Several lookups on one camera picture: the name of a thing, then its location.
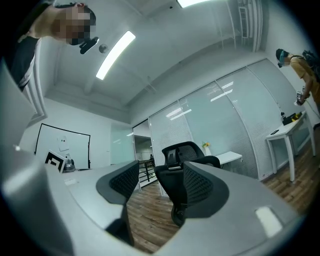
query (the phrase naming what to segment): black mesh chair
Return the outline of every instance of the black mesh chair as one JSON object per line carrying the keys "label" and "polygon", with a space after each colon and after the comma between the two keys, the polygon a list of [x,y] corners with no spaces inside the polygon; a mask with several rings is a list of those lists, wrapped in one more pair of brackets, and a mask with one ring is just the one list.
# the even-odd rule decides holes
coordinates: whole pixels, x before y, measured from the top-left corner
{"label": "black mesh chair", "polygon": [[162,153],[164,154],[165,163],[155,167],[154,172],[173,203],[171,218],[180,227],[183,224],[184,214],[187,209],[184,162],[196,162],[220,168],[220,161],[215,156],[205,156],[192,141],[168,146],[162,150]]}

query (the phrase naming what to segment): whiteboard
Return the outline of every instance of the whiteboard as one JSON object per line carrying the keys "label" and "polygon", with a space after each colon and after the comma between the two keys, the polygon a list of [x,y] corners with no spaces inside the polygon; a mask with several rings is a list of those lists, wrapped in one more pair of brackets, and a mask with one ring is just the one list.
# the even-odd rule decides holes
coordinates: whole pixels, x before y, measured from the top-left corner
{"label": "whiteboard", "polygon": [[75,168],[89,169],[90,135],[64,130],[42,123],[35,148],[36,157],[44,163],[48,151],[73,159]]}

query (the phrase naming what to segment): vase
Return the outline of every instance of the vase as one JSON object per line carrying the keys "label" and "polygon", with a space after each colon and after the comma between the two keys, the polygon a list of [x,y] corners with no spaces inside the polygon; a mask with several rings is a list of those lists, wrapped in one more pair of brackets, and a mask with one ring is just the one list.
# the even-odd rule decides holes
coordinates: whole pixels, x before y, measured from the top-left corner
{"label": "vase", "polygon": [[206,155],[206,156],[212,156],[211,151],[210,151],[210,148],[209,148],[208,146],[205,146],[205,147],[204,147],[204,151],[205,151],[205,155]]}

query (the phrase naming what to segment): yellow shirt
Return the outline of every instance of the yellow shirt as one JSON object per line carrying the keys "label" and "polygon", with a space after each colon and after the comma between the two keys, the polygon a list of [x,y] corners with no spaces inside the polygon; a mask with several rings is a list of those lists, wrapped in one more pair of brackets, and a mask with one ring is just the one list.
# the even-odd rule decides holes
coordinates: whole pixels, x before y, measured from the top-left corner
{"label": "yellow shirt", "polygon": [[308,65],[304,58],[293,57],[290,61],[290,66],[294,69],[296,74],[301,79],[305,73],[308,73],[312,78],[311,93],[312,97],[317,105],[320,105],[320,84],[317,82],[317,78],[311,67]]}

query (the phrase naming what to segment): bottle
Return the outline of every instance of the bottle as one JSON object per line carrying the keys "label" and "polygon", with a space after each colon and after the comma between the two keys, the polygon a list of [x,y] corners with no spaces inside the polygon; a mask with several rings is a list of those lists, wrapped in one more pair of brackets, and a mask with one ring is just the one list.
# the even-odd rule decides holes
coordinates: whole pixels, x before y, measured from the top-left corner
{"label": "bottle", "polygon": [[282,117],[282,121],[284,121],[286,119],[286,115],[284,112],[281,112],[281,117]]}

